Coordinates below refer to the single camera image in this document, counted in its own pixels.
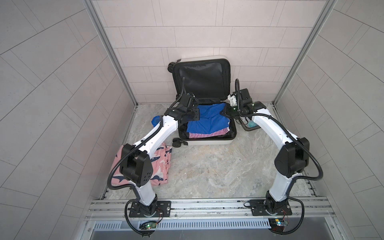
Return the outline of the red white striped shirt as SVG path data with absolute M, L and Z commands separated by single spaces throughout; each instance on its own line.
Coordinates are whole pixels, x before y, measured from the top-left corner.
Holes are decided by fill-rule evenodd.
M 211 134 L 189 133 L 189 138 L 190 139 L 204 139 L 204 138 L 220 137 L 220 136 L 224 136 L 225 134 L 227 134 L 229 132 L 230 132 L 230 128 L 228 127 L 228 128 L 213 132 Z

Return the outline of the blue t-shirt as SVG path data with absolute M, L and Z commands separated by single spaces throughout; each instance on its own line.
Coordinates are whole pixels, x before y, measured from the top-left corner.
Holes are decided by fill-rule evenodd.
M 190 121 L 187 125 L 188 133 L 211 134 L 230 127 L 230 119 L 220 115 L 226 103 L 214 105 L 199 105 L 200 120 Z

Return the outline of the pink shark print garment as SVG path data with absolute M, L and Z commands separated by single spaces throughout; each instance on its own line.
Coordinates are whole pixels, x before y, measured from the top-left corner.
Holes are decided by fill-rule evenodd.
M 152 186 L 160 186 L 168 183 L 168 172 L 171 167 L 171 155 L 172 147 L 166 145 L 165 142 L 163 142 L 155 151 L 154 157 L 151 158 L 154 170 L 150 179 Z M 117 169 L 112 177 L 112 185 L 116 187 L 128 183 L 129 181 L 125 179 L 120 173 L 120 170 Z

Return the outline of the clear toiletry pouch black trim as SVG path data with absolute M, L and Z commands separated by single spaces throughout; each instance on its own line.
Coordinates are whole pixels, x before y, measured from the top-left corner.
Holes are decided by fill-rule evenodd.
M 248 117 L 240 117 L 239 118 L 240 124 L 243 127 L 243 129 L 247 132 L 258 130 L 261 127 L 253 122 L 250 118 Z

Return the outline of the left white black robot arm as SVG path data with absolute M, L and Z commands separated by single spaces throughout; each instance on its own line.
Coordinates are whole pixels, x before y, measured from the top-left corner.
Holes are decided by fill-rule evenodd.
M 146 217 L 157 211 L 158 198 L 150 183 L 154 171 L 151 159 L 155 151 L 178 130 L 179 125 L 200 119 L 198 103 L 194 95 L 186 93 L 185 81 L 183 78 L 179 97 L 160 117 L 160 122 L 143 139 L 133 146 L 128 145 L 126 152 L 122 151 L 120 160 L 108 176 L 108 189 L 130 188 L 134 191 L 139 211 Z

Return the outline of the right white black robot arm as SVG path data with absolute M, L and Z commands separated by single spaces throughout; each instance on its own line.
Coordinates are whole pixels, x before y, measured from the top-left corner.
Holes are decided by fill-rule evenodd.
M 290 192 L 296 181 L 318 181 L 324 176 L 321 165 L 310 153 L 309 141 L 288 131 L 264 104 L 253 102 L 248 89 L 240 88 L 239 80 L 235 80 L 235 91 L 228 99 L 230 106 L 222 111 L 224 116 L 238 121 L 248 132 L 264 130 L 279 149 L 274 160 L 277 175 L 264 202 L 251 201 L 247 206 L 260 215 L 287 214 Z

